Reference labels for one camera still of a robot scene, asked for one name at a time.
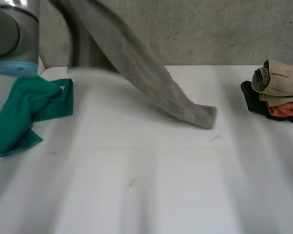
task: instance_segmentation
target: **folded garment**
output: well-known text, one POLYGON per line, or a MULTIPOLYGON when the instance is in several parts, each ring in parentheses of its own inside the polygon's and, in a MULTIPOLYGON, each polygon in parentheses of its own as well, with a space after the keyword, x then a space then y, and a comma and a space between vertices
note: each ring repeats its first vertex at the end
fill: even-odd
POLYGON ((274 107, 293 102, 293 96, 277 97, 267 94, 259 94, 259 100, 266 101, 270 107, 274 107))
POLYGON ((98 0, 69 0, 100 49, 129 82, 180 120, 210 129, 216 108, 194 104, 128 25, 98 0))
POLYGON ((18 78, 14 82, 0 111, 0 156, 24 151, 42 141, 31 130, 34 118, 40 121, 60 117, 57 109, 65 109, 67 106, 69 110, 61 113, 72 114, 70 84, 69 79, 49 82, 41 77, 18 78), (57 101, 62 102, 63 106, 60 107, 57 101))
POLYGON ((259 100, 258 93, 252 89, 252 83, 250 81, 244 81, 241 84, 241 89, 244 93, 245 101, 250 112, 254 112, 263 116, 266 116, 268 119, 277 120, 277 121, 290 121, 293 123, 293 116, 291 117, 276 117, 272 116, 264 101, 259 100))
POLYGON ((267 102, 265 102, 269 113, 272 116, 277 117, 289 117, 293 116, 293 102, 289 102, 280 106, 270 107, 267 102))
POLYGON ((271 96, 293 96, 293 65, 267 60, 263 68, 254 72, 252 88, 271 96))

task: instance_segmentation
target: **folded clothing pile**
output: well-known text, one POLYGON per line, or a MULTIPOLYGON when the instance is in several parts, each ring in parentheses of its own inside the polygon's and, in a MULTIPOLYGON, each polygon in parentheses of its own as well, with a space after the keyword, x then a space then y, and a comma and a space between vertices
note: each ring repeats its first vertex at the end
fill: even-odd
POLYGON ((249 111, 293 123, 293 65, 267 60, 241 89, 249 111))
POLYGON ((73 102, 71 79, 49 82, 38 76, 18 78, 0 111, 0 156, 41 142, 31 130, 32 123, 72 115, 73 102))

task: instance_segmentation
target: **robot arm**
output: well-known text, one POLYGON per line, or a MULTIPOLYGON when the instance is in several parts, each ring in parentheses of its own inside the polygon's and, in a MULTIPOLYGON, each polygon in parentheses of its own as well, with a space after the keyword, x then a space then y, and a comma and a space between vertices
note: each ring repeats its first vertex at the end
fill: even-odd
POLYGON ((40 0, 0 0, 0 74, 38 72, 40 0))

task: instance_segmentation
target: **clothing stack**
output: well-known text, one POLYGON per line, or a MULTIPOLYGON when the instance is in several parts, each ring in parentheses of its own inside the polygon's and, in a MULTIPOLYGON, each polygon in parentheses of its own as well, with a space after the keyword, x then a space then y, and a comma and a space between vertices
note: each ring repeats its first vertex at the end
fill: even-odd
POLYGON ((293 123, 293 65, 267 60, 241 89, 249 111, 293 123))

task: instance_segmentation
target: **black cloth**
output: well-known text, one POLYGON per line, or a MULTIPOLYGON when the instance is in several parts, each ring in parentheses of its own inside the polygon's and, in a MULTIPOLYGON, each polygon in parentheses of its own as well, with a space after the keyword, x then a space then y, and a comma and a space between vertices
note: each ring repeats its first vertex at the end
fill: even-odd
POLYGON ((263 116, 266 116, 268 119, 276 121, 290 121, 293 123, 293 116, 290 117, 276 117, 272 116, 265 104, 264 101, 259 100, 259 94, 252 89, 250 81, 244 81, 241 84, 241 89, 244 93, 245 101, 248 106, 248 110, 263 116))

